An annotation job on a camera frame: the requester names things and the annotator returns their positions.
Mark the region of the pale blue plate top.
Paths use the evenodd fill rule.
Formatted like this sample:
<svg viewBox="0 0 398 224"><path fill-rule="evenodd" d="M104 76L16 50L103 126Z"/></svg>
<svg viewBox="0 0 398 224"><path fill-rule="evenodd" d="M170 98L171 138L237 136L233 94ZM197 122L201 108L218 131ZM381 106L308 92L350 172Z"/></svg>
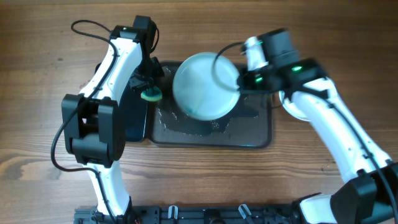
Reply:
<svg viewBox="0 0 398 224"><path fill-rule="evenodd" d="M236 106L240 98L238 77L238 69L224 56L213 52L192 55L174 75L174 100L193 119L210 121L221 118Z"/></svg>

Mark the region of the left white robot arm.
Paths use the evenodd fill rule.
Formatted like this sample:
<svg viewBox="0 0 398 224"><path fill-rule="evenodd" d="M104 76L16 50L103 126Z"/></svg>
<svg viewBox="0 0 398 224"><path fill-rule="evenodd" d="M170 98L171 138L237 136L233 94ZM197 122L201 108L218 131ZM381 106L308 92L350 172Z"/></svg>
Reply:
<svg viewBox="0 0 398 224"><path fill-rule="evenodd" d="M53 165L64 172L55 158L60 136L91 179L98 204L90 210L95 223L139 223L122 178L119 160L126 140L119 104L128 86L147 102L162 99L157 80L164 72L151 57L159 41L159 29L147 16L136 16L131 26L116 26L104 39L108 51L93 78L77 95L62 100L63 123L50 148Z"/></svg>

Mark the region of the green yellow sponge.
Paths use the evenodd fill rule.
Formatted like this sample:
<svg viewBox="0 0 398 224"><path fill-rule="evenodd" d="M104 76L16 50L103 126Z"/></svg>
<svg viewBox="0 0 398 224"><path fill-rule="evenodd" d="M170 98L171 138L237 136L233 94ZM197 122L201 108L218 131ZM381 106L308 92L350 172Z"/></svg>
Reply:
<svg viewBox="0 0 398 224"><path fill-rule="evenodd" d="M162 91L158 87L146 89L141 93L141 98L149 102L156 102L162 99Z"/></svg>

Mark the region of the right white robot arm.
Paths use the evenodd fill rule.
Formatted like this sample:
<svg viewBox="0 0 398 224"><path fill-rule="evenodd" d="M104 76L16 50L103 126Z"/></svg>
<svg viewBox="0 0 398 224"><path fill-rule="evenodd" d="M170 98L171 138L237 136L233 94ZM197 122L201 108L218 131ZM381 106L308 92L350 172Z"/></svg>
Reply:
<svg viewBox="0 0 398 224"><path fill-rule="evenodd" d="M397 163L366 133L314 58L302 59L287 29L248 38L241 93L280 93L292 116L308 121L328 148L343 186L300 201L306 223L380 223L397 218Z"/></svg>

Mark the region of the white plate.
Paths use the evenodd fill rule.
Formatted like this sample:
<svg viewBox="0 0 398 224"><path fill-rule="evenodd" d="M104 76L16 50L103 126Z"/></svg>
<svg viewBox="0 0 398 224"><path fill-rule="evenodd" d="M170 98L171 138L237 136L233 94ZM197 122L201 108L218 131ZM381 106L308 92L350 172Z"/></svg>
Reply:
<svg viewBox="0 0 398 224"><path fill-rule="evenodd" d="M283 91L279 92L279 100L282 107L286 110L286 112L288 112L288 114L301 121L309 122L309 119L305 116L305 114L299 110L296 105L288 98L285 98L285 93Z"/></svg>

